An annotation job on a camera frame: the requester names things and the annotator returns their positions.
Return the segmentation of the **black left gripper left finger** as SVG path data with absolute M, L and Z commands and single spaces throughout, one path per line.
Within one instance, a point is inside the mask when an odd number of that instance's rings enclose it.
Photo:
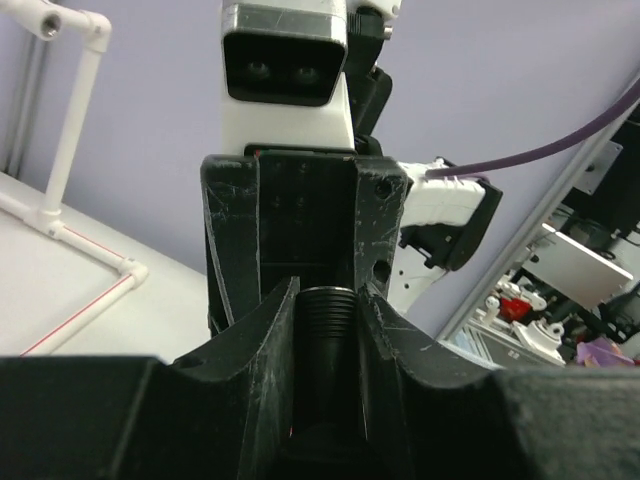
M 164 364 L 151 357 L 1 362 L 5 479 L 262 479 L 292 425 L 296 279 Z

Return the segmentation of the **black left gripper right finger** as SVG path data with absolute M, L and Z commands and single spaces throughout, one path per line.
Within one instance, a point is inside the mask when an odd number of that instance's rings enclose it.
M 369 443 L 395 479 L 635 479 L 635 367 L 491 370 L 359 290 Z

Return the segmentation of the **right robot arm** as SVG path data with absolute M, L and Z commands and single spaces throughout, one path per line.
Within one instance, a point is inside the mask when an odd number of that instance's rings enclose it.
M 201 165 L 208 327 L 283 279 L 308 294 L 373 284 L 400 313 L 477 250 L 501 199 L 447 160 L 384 155 L 378 58 L 397 1 L 225 1 L 221 146 Z

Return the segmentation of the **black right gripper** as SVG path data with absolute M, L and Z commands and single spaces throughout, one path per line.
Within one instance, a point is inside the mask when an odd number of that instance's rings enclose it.
M 244 154 L 209 155 L 200 167 L 211 334 L 284 278 L 388 295 L 409 188 L 395 160 L 267 144 Z

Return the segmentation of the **small black water faucet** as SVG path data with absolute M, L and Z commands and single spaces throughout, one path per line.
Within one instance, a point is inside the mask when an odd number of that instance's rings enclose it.
M 292 479 L 356 479 L 367 466 L 356 317 L 356 294 L 348 288 L 312 287 L 296 297 L 286 454 Z

